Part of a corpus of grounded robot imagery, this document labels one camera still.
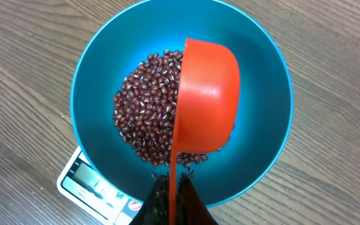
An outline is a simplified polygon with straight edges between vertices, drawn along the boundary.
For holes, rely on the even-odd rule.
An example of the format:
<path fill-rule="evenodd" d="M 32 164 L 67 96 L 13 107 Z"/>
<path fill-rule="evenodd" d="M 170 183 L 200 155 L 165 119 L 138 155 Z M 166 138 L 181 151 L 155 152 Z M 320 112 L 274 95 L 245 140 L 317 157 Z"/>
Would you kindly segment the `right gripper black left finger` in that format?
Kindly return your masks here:
<path fill-rule="evenodd" d="M 154 186 L 129 225 L 169 224 L 169 176 L 152 174 Z"/>

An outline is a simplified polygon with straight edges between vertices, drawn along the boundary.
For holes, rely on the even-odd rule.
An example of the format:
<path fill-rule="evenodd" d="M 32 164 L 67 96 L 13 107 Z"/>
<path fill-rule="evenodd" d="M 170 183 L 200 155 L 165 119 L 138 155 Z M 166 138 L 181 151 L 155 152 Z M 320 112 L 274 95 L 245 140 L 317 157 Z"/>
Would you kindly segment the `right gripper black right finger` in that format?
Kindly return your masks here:
<path fill-rule="evenodd" d="M 195 171 L 182 172 L 177 193 L 177 225 L 218 225 L 201 201 L 192 179 Z"/>

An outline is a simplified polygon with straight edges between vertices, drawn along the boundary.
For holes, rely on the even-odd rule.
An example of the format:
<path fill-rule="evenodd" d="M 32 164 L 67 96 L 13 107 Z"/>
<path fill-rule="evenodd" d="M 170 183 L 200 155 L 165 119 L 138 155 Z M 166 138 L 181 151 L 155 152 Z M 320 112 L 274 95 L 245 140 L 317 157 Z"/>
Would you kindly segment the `red plastic scoop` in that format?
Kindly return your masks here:
<path fill-rule="evenodd" d="M 176 154 L 207 154 L 223 147 L 233 130 L 240 72 L 225 46 L 187 38 L 177 93 L 169 175 L 169 224 L 176 222 Z"/>

